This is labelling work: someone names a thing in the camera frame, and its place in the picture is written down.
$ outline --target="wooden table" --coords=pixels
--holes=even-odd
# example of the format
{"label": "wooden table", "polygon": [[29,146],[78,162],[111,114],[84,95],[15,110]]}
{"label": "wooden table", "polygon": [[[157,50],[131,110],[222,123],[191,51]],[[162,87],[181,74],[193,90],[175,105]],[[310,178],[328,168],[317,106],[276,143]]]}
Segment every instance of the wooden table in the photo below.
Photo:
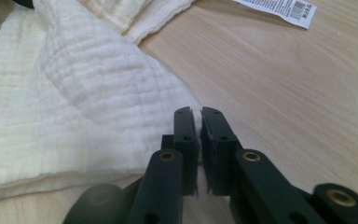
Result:
{"label": "wooden table", "polygon": [[[230,0],[199,0],[140,47],[293,185],[358,192],[358,1],[310,2],[318,10],[305,30]],[[0,23],[12,6],[0,1]],[[0,223],[62,223],[85,188],[1,200]],[[184,223],[233,221],[225,198],[201,195],[185,198]]]}

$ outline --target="black object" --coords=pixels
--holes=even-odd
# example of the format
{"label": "black object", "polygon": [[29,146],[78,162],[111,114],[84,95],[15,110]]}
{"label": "black object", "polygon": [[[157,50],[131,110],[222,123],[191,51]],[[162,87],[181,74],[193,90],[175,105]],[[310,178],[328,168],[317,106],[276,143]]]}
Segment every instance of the black object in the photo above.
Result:
{"label": "black object", "polygon": [[13,0],[15,3],[28,8],[34,8],[33,0]]}
{"label": "black object", "polygon": [[[358,194],[322,184],[312,195],[293,187],[260,151],[242,149],[223,114],[203,107],[202,158],[208,189],[230,196],[237,224],[358,224]],[[199,145],[189,107],[174,113],[174,134],[162,136],[145,176],[125,189],[97,185],[72,207],[64,223],[179,224],[182,196],[197,192]]]}

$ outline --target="fabric tag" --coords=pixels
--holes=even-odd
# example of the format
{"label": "fabric tag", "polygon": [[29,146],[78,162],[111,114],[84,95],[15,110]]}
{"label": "fabric tag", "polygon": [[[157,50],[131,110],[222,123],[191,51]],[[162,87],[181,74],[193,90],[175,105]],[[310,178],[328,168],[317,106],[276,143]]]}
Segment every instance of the fabric tag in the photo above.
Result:
{"label": "fabric tag", "polygon": [[294,25],[310,28],[316,6],[302,0],[233,0],[247,7],[277,15]]}

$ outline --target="white cloth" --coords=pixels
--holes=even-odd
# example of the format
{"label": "white cloth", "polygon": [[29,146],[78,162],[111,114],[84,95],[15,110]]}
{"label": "white cloth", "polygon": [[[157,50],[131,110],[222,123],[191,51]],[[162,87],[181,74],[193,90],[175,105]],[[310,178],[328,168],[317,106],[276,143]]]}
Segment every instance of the white cloth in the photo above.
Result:
{"label": "white cloth", "polygon": [[174,110],[199,108],[133,44],[191,0],[127,1],[34,0],[2,24],[0,199],[142,172]]}

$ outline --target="wood grain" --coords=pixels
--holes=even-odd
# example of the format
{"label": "wood grain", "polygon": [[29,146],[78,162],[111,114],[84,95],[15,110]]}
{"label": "wood grain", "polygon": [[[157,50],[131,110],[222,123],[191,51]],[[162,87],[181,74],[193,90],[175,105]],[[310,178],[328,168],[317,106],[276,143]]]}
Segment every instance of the wood grain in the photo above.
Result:
{"label": "wood grain", "polygon": [[[358,192],[358,1],[310,1],[309,30],[229,0],[199,0],[141,49],[225,113],[258,149],[311,192],[332,182]],[[0,22],[11,8],[0,1]],[[61,223],[85,187],[0,201],[0,223]],[[227,200],[185,198],[184,223],[233,223]]]}

